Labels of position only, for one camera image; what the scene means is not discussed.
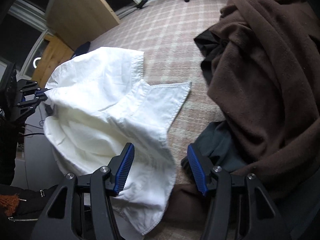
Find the white shirt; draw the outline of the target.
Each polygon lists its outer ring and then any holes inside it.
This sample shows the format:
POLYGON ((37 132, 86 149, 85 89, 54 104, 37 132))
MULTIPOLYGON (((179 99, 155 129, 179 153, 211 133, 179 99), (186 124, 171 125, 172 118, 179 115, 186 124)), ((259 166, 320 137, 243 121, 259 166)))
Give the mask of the white shirt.
POLYGON ((126 143, 135 157, 116 213, 140 235, 161 221, 176 181, 168 130, 190 82, 150 85, 142 51, 100 47, 59 65, 46 83, 53 114, 44 133, 63 172, 89 174, 119 155, 126 143))

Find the pine wood panel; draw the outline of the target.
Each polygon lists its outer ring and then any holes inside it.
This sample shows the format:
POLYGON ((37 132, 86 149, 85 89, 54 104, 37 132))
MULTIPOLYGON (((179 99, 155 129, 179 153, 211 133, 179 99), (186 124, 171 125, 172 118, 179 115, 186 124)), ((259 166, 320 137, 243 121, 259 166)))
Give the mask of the pine wood panel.
POLYGON ((31 78, 33 81, 36 81, 41 88, 45 87, 56 67, 68 61, 74 53, 74 51, 57 36, 46 34, 44 40, 49 43, 37 63, 37 68, 31 78))

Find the black bag with logo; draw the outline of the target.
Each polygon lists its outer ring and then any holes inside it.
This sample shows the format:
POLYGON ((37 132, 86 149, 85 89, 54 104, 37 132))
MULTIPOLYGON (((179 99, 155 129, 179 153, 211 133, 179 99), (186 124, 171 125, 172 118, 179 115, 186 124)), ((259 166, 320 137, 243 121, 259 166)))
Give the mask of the black bag with logo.
POLYGON ((86 54, 89 51, 91 43, 85 42, 84 44, 80 45, 73 53, 72 58, 77 57, 79 55, 86 54))

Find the dark teal garment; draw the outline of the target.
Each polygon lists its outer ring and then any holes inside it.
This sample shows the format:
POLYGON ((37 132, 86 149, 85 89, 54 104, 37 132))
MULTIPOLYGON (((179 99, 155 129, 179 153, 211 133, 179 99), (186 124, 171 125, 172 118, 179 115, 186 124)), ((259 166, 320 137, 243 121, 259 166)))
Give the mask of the dark teal garment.
POLYGON ((213 165, 221 166, 229 173, 248 164, 245 149, 226 120, 210 122, 192 143, 192 147, 208 157, 213 165))

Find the light wooden board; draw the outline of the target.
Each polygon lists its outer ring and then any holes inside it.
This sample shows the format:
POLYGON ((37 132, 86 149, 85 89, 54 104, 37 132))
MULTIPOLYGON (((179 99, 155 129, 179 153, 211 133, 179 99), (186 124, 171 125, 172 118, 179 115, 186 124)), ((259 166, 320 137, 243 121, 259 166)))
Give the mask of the light wooden board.
POLYGON ((120 24, 105 0, 49 0, 45 16, 49 29, 72 50, 120 24))

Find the brown fleece garment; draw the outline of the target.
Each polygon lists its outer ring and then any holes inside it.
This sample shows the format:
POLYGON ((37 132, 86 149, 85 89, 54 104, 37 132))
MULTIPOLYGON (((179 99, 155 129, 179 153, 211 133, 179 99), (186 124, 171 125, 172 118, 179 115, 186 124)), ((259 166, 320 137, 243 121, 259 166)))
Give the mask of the brown fleece garment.
POLYGON ((294 226, 319 210, 319 18, 308 0, 228 0, 195 42, 208 96, 294 226))

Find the black power adapter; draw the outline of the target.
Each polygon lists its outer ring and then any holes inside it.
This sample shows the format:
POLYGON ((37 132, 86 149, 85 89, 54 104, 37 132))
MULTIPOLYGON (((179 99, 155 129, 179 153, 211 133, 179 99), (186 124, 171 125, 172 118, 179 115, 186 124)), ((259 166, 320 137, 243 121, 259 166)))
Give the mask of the black power adapter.
POLYGON ((141 0, 137 5, 136 8, 137 9, 142 9, 142 7, 146 4, 148 0, 141 0))

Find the pink plaid bed sheet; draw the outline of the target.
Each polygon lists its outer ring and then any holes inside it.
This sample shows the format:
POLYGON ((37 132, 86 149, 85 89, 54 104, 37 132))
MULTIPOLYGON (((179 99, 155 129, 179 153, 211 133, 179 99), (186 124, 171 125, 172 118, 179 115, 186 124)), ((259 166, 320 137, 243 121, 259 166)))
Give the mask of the pink plaid bed sheet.
POLYGON ((188 178, 181 168, 187 145, 212 121, 224 119, 207 95, 194 38, 215 24, 228 0, 155 0, 125 16, 120 25, 91 42, 90 49, 119 47, 144 52, 144 79, 151 85, 192 83, 189 96, 168 132, 176 162, 176 183, 188 178))

